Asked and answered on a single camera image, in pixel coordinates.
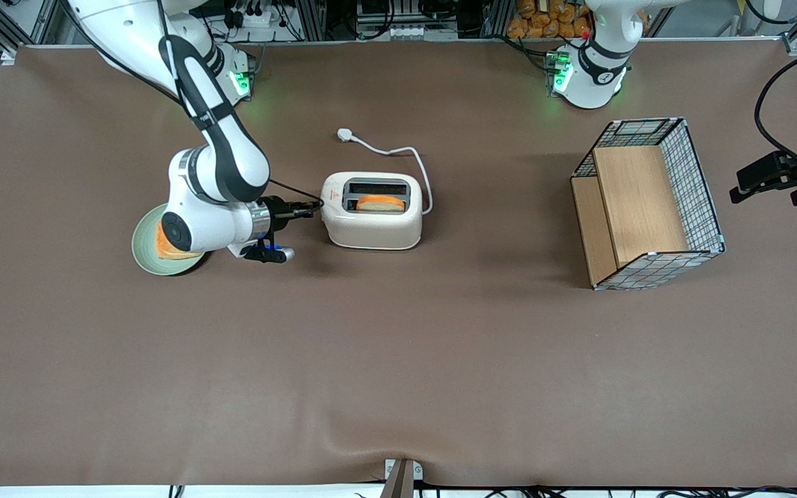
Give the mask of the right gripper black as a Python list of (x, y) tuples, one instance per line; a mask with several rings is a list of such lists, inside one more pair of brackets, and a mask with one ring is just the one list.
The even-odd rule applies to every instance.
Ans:
[(281, 196), (263, 196), (262, 203), (268, 208), (272, 224), (288, 223), (294, 218), (313, 218), (322, 208), (322, 201), (291, 203)]

